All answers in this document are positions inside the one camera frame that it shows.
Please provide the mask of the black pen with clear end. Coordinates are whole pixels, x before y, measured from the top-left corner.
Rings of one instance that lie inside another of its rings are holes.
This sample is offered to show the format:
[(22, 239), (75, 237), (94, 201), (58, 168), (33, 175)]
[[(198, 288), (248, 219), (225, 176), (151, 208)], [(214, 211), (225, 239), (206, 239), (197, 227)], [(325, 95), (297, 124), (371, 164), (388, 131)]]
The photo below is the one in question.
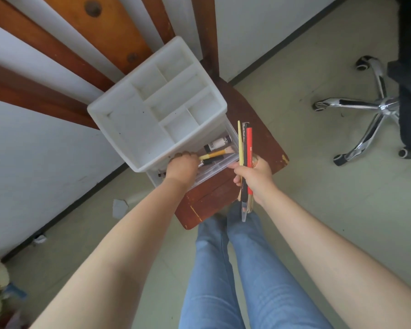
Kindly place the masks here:
[[(243, 139), (243, 166), (248, 166), (248, 149), (247, 149), (247, 122), (242, 123), (242, 139)], [(246, 222), (248, 214), (248, 185), (244, 178), (241, 179), (241, 221)]]

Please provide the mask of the clear plastic drawer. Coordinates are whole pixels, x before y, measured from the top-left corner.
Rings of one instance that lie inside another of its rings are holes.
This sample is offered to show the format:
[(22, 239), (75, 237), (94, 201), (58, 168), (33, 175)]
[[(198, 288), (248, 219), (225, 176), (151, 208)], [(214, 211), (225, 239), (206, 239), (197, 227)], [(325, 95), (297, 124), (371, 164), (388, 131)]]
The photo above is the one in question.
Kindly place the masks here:
[(204, 145), (226, 135), (230, 135), (232, 143), (216, 151), (230, 148), (231, 152), (225, 154), (223, 160), (217, 161), (213, 165), (199, 167), (192, 188), (217, 175), (238, 159), (238, 137), (226, 115), (220, 116), (204, 128), (194, 127), (193, 121), (192, 116), (183, 112), (180, 117), (172, 119), (165, 125), (154, 123), (150, 134), (154, 137), (158, 135), (158, 137), (153, 140), (153, 149), (156, 149), (158, 154), (165, 154), (158, 163), (155, 163), (147, 171), (147, 175), (155, 187), (162, 184), (166, 177), (167, 165), (176, 153), (189, 151), (197, 153), (198, 156), (206, 155)]

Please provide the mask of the person's right hand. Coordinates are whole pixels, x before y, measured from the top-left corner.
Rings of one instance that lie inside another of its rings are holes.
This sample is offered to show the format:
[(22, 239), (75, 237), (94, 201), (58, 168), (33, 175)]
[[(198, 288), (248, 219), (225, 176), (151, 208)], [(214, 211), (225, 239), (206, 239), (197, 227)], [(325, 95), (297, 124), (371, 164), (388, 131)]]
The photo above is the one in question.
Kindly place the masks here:
[(242, 170), (233, 170), (235, 173), (234, 183), (241, 187), (241, 179), (244, 178), (248, 187), (252, 190), (254, 200), (263, 209), (267, 209), (271, 203), (271, 193), (277, 190), (273, 181), (272, 171), (269, 164), (259, 155), (253, 155), (253, 167), (243, 166)]

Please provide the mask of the white plastic compartment organizer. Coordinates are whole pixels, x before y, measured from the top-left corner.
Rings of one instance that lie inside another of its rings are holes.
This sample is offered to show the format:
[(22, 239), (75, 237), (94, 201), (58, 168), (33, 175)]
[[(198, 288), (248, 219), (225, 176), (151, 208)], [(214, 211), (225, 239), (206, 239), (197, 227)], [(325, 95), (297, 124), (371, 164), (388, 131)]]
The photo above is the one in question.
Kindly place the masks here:
[(154, 123), (183, 112), (204, 128), (227, 102), (185, 41), (177, 36), (88, 106), (88, 113), (125, 163), (146, 173), (165, 154), (153, 149)]

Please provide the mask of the blue plastic object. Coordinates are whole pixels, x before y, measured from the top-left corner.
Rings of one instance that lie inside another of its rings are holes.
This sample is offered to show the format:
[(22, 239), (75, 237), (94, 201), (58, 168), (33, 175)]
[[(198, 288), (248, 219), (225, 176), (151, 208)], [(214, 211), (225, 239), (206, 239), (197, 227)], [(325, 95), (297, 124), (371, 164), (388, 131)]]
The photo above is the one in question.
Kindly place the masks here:
[(18, 288), (12, 282), (10, 282), (2, 290), (2, 296), (4, 299), (16, 298), (16, 299), (23, 300), (23, 301), (27, 299), (27, 293), (21, 290), (20, 288)]

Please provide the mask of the person's right forearm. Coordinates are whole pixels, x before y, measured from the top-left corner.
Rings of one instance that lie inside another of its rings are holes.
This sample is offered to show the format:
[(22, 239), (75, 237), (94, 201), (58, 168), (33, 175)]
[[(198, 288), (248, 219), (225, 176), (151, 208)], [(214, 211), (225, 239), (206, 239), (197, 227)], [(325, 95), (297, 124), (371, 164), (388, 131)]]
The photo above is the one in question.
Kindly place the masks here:
[(350, 329), (411, 329), (411, 288), (405, 282), (274, 185), (257, 197)]

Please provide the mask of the person's left hand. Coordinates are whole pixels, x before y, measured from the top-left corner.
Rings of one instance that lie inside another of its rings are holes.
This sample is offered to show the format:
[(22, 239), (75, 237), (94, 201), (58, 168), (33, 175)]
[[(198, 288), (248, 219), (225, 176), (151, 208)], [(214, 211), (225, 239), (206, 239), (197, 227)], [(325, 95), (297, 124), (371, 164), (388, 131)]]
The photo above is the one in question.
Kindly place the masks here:
[(188, 191), (194, 184), (199, 161), (188, 159), (172, 158), (166, 169), (165, 180), (180, 184), (185, 191)]

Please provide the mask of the grey paper scrap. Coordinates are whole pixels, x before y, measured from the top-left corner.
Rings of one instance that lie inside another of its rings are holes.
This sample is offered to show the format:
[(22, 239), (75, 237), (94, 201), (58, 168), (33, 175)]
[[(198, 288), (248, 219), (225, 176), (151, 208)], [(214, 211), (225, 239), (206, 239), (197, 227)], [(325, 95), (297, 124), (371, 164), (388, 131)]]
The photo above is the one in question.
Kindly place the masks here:
[(129, 205), (124, 199), (114, 199), (112, 207), (112, 216), (114, 219), (122, 219), (129, 211)]

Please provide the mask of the yellow pencil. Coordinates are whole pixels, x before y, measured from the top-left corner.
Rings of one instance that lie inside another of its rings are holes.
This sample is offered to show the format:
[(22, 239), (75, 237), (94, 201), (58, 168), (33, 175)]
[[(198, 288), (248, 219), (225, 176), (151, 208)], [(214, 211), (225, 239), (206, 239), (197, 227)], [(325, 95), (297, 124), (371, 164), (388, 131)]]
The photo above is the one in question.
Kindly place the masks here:
[(241, 121), (238, 120), (237, 122), (238, 128), (238, 148), (239, 148), (239, 165), (244, 166), (245, 162), (245, 154), (244, 154), (244, 139), (243, 139), (243, 127)]

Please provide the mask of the person's left forearm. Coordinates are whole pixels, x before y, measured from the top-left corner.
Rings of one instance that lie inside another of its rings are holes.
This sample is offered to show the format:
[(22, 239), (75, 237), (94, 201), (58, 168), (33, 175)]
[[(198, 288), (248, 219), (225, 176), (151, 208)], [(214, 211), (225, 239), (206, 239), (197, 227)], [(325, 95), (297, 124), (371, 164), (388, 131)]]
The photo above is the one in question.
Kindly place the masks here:
[(30, 329), (131, 329), (171, 218), (192, 184), (167, 176), (110, 230)]

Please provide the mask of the black and white tube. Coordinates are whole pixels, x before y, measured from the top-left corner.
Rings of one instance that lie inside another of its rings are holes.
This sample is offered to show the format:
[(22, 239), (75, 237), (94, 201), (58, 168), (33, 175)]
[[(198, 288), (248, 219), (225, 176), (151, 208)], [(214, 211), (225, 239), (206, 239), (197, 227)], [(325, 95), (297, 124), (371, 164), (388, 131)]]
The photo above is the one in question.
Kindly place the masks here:
[(218, 138), (218, 139), (214, 140), (213, 142), (210, 142), (210, 143), (204, 145), (204, 150), (208, 154), (208, 153), (216, 151), (220, 148), (225, 148), (228, 145), (230, 145), (231, 143), (232, 143), (232, 140), (231, 140), (230, 135), (226, 135), (224, 137)]

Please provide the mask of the yellow marker pen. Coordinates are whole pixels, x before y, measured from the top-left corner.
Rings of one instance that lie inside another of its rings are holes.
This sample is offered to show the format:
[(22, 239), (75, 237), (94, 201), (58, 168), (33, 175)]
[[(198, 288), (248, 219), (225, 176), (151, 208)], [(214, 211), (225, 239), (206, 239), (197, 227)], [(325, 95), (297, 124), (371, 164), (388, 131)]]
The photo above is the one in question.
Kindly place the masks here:
[(208, 159), (211, 159), (211, 158), (214, 158), (214, 157), (217, 157), (217, 156), (222, 156), (222, 155), (225, 155), (225, 154), (227, 154), (227, 151), (225, 149), (223, 149), (223, 150), (220, 150), (220, 151), (216, 151), (216, 152), (213, 152), (213, 153), (202, 155), (202, 156), (199, 157), (199, 160), (208, 160)]

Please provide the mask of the black office chair chrome base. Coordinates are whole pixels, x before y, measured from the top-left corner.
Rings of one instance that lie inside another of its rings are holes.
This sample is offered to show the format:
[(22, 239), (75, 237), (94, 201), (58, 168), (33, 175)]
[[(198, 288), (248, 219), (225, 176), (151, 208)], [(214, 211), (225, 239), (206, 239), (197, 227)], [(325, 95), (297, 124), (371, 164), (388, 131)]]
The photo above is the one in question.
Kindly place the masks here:
[(326, 108), (373, 110), (376, 114), (360, 142), (348, 153), (333, 158), (342, 166), (369, 148), (380, 126), (391, 118), (399, 126), (404, 147), (398, 152), (402, 159), (411, 159), (411, 0), (396, 0), (398, 10), (398, 59), (387, 63), (387, 69), (376, 57), (364, 55), (355, 64), (356, 70), (371, 69), (379, 94), (375, 102), (349, 98), (327, 98), (312, 105), (314, 111)]

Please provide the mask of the brown wooden chair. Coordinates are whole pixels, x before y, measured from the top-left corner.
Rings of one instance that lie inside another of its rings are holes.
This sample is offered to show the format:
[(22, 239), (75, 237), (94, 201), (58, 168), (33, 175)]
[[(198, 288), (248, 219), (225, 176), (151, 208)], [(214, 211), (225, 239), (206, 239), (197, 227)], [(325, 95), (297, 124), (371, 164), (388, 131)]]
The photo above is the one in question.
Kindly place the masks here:
[[(219, 73), (219, 54), (216, 27), (215, 0), (191, 0), (204, 59), (203, 69), (211, 76), (224, 99), (229, 103), (227, 116), (232, 125), (247, 118), (254, 126), (254, 149), (267, 160), (276, 173), (289, 162), (288, 157), (248, 101)], [(119, 0), (47, 0), (79, 33), (102, 47), (102, 53), (114, 61), (121, 71), (133, 70), (151, 55), (132, 20)], [(75, 75), (102, 91), (108, 91), (114, 82), (96, 70), (83, 58), (20, 12), (6, 0), (0, 0), (0, 28), (27, 43), (46, 57), (56, 61)], [(65, 94), (50, 89), (0, 66), (0, 101), (56, 117), (78, 125), (98, 129), (87, 112), (87, 106)], [(189, 191), (176, 209), (175, 215), (186, 230), (191, 230), (212, 214), (236, 199), (236, 186), (230, 172), (222, 171), (211, 181)]]

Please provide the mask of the blue jeans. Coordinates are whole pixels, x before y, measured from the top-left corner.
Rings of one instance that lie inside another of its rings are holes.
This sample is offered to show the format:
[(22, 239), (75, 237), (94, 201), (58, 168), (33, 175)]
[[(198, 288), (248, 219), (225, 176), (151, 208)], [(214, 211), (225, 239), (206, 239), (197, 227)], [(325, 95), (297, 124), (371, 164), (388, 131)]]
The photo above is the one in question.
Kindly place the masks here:
[(251, 329), (333, 329), (267, 242), (253, 211), (243, 222), (235, 201), (226, 216), (198, 225), (196, 254), (179, 329), (245, 329), (228, 243), (246, 300)]

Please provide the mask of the red pen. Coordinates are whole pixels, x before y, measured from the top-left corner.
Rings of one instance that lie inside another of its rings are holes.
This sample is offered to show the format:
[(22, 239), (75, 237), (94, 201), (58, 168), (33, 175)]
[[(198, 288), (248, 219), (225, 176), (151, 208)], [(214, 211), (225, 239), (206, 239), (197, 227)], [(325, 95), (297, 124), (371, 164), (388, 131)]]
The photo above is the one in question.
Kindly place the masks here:
[(252, 137), (252, 127), (247, 126), (246, 127), (246, 134), (245, 134), (245, 164), (248, 168), (253, 167), (253, 154), (252, 154), (252, 143), (253, 143), (253, 137)]

